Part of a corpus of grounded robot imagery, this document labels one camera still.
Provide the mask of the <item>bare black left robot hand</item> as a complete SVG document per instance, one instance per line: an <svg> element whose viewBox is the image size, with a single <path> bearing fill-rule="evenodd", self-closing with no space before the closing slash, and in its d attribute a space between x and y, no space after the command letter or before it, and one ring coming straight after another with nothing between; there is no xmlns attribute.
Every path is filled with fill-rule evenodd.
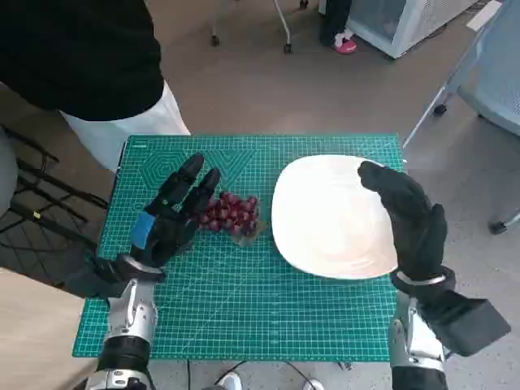
<svg viewBox="0 0 520 390"><path fill-rule="evenodd" d="M130 255L139 263L163 267L191 245L220 180L220 170L212 168L197 181L204 162L200 153L190 156L137 217L131 231Z"/></svg>

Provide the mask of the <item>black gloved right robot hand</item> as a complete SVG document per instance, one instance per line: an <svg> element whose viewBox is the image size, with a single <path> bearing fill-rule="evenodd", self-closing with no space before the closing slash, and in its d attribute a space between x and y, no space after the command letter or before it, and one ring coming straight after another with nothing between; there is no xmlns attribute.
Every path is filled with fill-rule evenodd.
<svg viewBox="0 0 520 390"><path fill-rule="evenodd" d="M444 207L431 203L404 172L365 161L357 173L364 188L379 194L391 219L398 270L413 281L439 275L448 233Z"/></svg>

